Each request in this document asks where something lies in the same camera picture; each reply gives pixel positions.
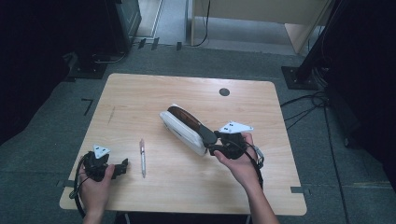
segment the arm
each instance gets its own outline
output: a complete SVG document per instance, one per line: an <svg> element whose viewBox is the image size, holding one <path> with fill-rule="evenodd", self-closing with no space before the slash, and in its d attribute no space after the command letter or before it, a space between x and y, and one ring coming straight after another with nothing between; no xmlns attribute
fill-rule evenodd
<svg viewBox="0 0 396 224"><path fill-rule="evenodd" d="M102 222L102 217L108 202L110 194L111 176L114 173L114 164L108 165L105 172L105 177L101 182L96 182L85 175L85 171L79 170L80 183L84 181L80 189L80 197L85 206L86 216L84 217L84 224L96 224Z"/></svg>
<svg viewBox="0 0 396 224"><path fill-rule="evenodd" d="M253 145L251 133L242 133L247 143ZM249 147L247 153L257 160L257 155L253 148ZM242 185L250 206L250 213L253 223L279 223L271 205L268 203L253 165L247 155L242 155L237 160L227 159L221 152L215 151L219 162L227 166L235 179Z"/></svg>

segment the black circle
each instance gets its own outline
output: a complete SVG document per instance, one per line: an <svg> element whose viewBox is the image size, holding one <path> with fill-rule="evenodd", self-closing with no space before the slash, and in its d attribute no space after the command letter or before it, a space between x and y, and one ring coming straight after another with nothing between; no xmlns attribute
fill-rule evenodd
<svg viewBox="0 0 396 224"><path fill-rule="evenodd" d="M221 88L221 89L219 90L219 93L220 93L220 95L222 95L222 96L228 96L228 95L230 95L230 91L229 91L228 89L226 89L226 88Z"/></svg>

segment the hand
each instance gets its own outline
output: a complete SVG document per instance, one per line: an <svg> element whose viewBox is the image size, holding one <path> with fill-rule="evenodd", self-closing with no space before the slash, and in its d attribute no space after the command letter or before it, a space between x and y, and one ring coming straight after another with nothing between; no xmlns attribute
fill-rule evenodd
<svg viewBox="0 0 396 224"><path fill-rule="evenodd" d="M253 145L253 138L251 133L242 133L242 136L245 138L247 144ZM245 188L247 185L252 185L257 182L259 184L259 180L257 177L257 173L253 167L253 164L250 161L250 158L243 154L240 158L236 160L229 160L226 158L220 151L216 150L215 156L218 158L219 162L227 166L233 177ZM253 158L257 160L257 154L252 147L247 148L247 153Z"/></svg>
<svg viewBox="0 0 396 224"><path fill-rule="evenodd" d="M86 179L79 190L82 203L84 203L86 209L84 223L100 223L108 202L110 182L114 169L114 164L108 165L105 176L101 182L96 182L88 178L82 166L79 169L80 183Z"/></svg>

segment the wooden table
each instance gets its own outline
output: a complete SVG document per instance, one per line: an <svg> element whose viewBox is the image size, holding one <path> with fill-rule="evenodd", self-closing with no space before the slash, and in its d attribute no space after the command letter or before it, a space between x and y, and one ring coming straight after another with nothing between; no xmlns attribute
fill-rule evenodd
<svg viewBox="0 0 396 224"><path fill-rule="evenodd" d="M195 17L206 17L208 3L209 0L192 1L192 45ZM332 5L333 0L213 0L210 1L209 26L210 18L285 23L294 51L301 53L315 28L326 23Z"/></svg>
<svg viewBox="0 0 396 224"><path fill-rule="evenodd" d="M227 88L230 95L221 96ZM111 149L109 163L129 159L126 175L112 180L107 210L249 214L248 198L231 172L209 154L186 147L160 119L178 104L215 131L228 121L254 127L254 144L265 155L263 190L278 215L306 212L276 89L266 81L113 74L108 78L78 159L94 144ZM147 175L141 174L139 141L146 142ZM76 209L65 188L60 206Z"/></svg>

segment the white pen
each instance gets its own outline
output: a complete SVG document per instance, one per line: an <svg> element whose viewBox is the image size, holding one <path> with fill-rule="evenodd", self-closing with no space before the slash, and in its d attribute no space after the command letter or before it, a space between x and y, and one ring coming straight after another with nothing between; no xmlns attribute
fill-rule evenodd
<svg viewBox="0 0 396 224"><path fill-rule="evenodd" d="M140 140L140 154L142 157L142 175L146 178L145 140Z"/></svg>

